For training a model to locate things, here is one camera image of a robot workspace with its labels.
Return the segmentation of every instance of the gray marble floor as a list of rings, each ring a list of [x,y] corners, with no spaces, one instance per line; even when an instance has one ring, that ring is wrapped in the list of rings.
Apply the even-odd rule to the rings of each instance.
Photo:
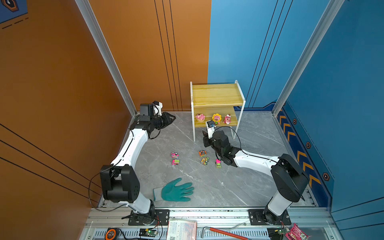
[[[153,188],[161,187],[181,177],[182,183],[192,182],[194,194],[189,202],[157,201],[157,207],[216,207],[216,206],[265,206],[276,193],[273,179],[266,174],[251,169],[227,166],[215,166],[215,153],[211,147],[203,145],[202,128],[196,129],[196,142],[193,142],[192,119],[190,113],[176,113],[174,123],[161,130],[154,140],[144,145],[135,173],[140,180],[140,191],[153,199]],[[229,128],[221,128],[230,138],[233,146],[239,147],[239,141],[231,138]],[[280,156],[288,153],[270,112],[245,111],[240,122],[238,135],[242,149],[267,156]],[[200,150],[206,150],[210,157],[208,165],[200,163]],[[171,152],[179,154],[180,164],[171,165]],[[312,206],[310,195],[305,192],[304,199],[292,205]],[[113,207],[105,201],[105,207]]]

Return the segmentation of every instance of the toy figurine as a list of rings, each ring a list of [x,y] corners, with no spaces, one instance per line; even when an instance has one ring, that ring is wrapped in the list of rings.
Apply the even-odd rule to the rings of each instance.
[[[224,121],[223,121],[224,124],[230,124],[231,123],[231,115],[230,114],[227,114],[225,117],[224,117]]]
[[[179,159],[179,155],[177,154],[177,152],[172,152],[170,155],[172,156],[172,158]]]
[[[205,156],[207,154],[207,152],[205,150],[201,150],[199,151],[199,155],[202,157],[202,156]]]
[[[196,115],[196,120],[197,120],[198,122],[204,122],[204,120],[205,120],[205,116],[204,116],[204,114],[202,114],[202,113],[198,113],[198,114]]]
[[[216,113],[212,116],[212,120],[215,122],[215,124],[220,124],[220,121],[221,121],[221,115]]]
[[[172,165],[178,165],[179,163],[180,163],[180,160],[172,159]]]
[[[221,168],[221,161],[216,159],[216,168]]]
[[[201,160],[201,163],[202,163],[203,165],[207,165],[208,162],[209,162],[209,157],[203,157],[203,159]]]

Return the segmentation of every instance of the red handle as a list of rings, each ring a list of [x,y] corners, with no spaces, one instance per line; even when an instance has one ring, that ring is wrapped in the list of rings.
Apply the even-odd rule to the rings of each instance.
[[[239,236],[239,235],[236,235],[236,234],[233,234],[233,233],[230,233],[230,232],[222,231],[222,230],[217,229],[217,228],[210,227],[209,230],[211,230],[213,232],[221,233],[221,234],[224,234],[224,235],[227,235],[227,236],[231,236],[231,237],[234,237],[234,238],[238,238],[238,239],[242,239],[242,240],[248,240],[248,238],[246,238],[246,237]]]

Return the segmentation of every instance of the tape measure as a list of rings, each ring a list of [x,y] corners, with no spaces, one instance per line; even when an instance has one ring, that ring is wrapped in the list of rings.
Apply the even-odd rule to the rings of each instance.
[[[119,230],[117,228],[109,228],[105,234],[105,240],[115,240],[118,238]]]

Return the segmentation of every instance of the glove cuff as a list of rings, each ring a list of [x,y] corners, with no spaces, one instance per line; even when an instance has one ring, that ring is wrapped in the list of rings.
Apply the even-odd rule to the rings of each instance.
[[[153,189],[153,200],[154,201],[160,201],[163,200],[161,197],[161,191],[163,190],[164,187],[158,187]]]

